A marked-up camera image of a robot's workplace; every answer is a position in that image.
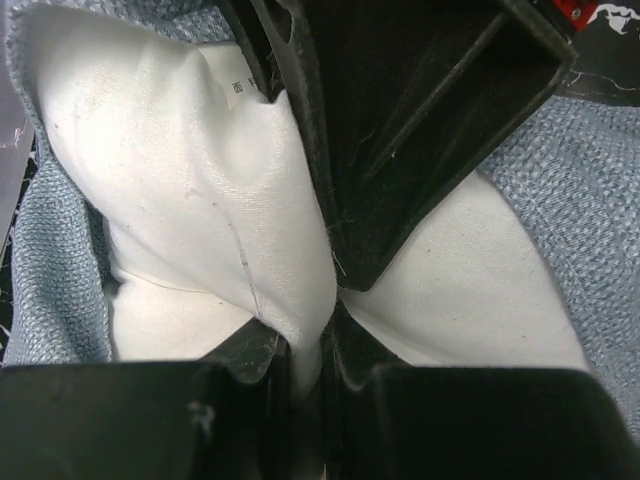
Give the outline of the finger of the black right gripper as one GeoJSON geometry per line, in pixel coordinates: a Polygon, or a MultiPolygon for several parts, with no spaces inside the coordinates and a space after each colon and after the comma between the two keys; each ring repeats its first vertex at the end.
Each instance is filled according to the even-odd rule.
{"type": "Polygon", "coordinates": [[[246,58],[256,88],[273,101],[283,91],[293,105],[305,100],[296,27],[303,1],[221,1],[219,8],[246,58]]]}
{"type": "Polygon", "coordinates": [[[366,291],[425,216],[552,94],[571,1],[306,1],[341,287],[366,291]]]}

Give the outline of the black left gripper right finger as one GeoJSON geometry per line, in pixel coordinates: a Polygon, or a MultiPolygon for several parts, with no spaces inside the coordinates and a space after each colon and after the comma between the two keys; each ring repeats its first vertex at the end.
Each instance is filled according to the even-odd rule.
{"type": "Polygon", "coordinates": [[[323,336],[330,479],[635,479],[614,401],[567,369],[414,367],[338,305],[323,336]]]}

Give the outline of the white pillow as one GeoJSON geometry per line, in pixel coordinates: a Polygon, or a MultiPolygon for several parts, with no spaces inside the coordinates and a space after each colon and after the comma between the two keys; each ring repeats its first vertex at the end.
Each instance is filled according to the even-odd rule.
{"type": "Polygon", "coordinates": [[[251,318],[320,370],[337,301],[416,366],[588,370],[551,275],[497,190],[471,174],[372,289],[341,290],[289,100],[230,83],[238,46],[79,30],[30,45],[52,150],[104,216],[119,359],[196,359],[251,318]]]}

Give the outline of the blue pillowcase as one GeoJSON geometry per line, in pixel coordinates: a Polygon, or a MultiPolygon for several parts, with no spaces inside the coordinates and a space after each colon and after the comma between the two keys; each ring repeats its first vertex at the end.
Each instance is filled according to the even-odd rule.
{"type": "MultiPolygon", "coordinates": [[[[10,78],[34,123],[38,169],[14,230],[8,365],[125,361],[112,340],[104,216],[63,170],[27,73],[30,45],[85,30],[193,46],[232,40],[210,1],[10,1],[10,78]]],[[[545,263],[589,362],[639,430],[639,111],[554,96],[476,170],[545,263]]]]}

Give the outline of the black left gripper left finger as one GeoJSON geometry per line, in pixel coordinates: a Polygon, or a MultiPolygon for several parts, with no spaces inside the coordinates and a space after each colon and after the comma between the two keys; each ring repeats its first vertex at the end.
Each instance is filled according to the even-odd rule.
{"type": "Polygon", "coordinates": [[[5,479],[286,479],[289,348],[246,323],[196,361],[9,367],[5,479]]]}

